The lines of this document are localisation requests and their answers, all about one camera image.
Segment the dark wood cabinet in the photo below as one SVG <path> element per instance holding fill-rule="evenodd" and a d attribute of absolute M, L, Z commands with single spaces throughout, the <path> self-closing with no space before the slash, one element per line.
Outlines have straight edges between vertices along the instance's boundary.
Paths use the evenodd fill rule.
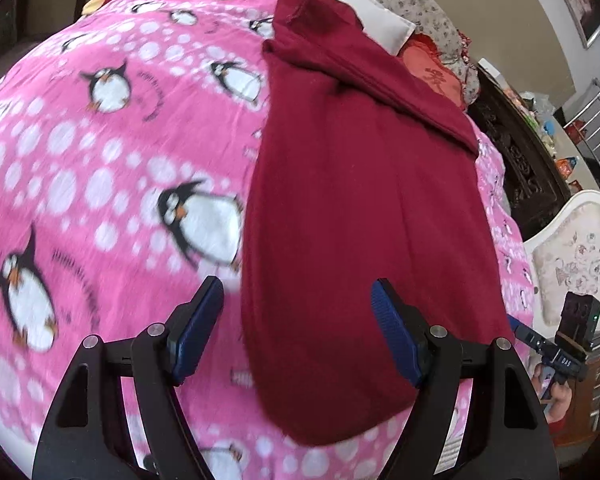
<path fill-rule="evenodd" d="M 502 154 L 504 189 L 523 240 L 545 227 L 571 197 L 554 161 L 500 87 L 478 68 L 481 92 L 469 116 Z"/>

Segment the maroon sweatshirt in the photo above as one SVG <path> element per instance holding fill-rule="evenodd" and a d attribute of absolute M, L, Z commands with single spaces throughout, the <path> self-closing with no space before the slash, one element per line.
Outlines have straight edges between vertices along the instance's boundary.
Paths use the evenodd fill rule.
<path fill-rule="evenodd" d="M 242 322 L 264 410 L 313 446 L 413 404 L 371 310 L 377 278 L 456 337 L 512 334 L 467 118 L 345 4 L 279 0 L 273 25 Z"/>

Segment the white wall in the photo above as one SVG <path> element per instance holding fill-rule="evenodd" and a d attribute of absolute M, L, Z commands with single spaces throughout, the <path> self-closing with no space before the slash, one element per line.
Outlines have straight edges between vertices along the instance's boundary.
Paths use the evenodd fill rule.
<path fill-rule="evenodd" d="M 566 103 L 554 103 L 555 106 L 564 105 L 565 115 L 570 118 L 582 105 L 591 80 L 594 77 L 600 80 L 600 35 L 589 49 L 585 49 L 567 3 L 564 0 L 538 1 L 554 27 L 576 88 L 576 95 Z M 520 33 L 520 41 L 524 41 L 524 32 Z"/>

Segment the framed picture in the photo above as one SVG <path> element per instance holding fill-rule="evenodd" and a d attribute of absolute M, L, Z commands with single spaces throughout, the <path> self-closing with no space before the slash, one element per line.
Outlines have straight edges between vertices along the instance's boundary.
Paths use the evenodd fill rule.
<path fill-rule="evenodd" d="M 593 0 L 564 0 L 573 16 L 584 48 L 589 48 L 600 34 L 600 6 Z"/>

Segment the pink blanket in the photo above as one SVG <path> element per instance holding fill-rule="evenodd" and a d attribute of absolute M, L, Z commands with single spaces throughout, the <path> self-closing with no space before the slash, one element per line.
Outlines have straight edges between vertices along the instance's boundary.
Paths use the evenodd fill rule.
<path fill-rule="evenodd" d="M 262 39 L 276 0 L 113 0 L 0 81 L 0 418 L 36 442 L 80 341 L 137 335 L 205 276 L 224 311 L 178 389 L 218 480 L 376 476 L 408 410 L 305 449 L 264 419 L 241 343 L 242 215 L 267 116 Z M 476 163 L 510 314 L 532 316 L 526 255 L 500 206 L 502 159 Z M 441 204 L 440 214 L 453 215 Z M 148 453 L 133 390 L 125 403 Z M 464 428 L 470 385 L 461 386 Z"/>

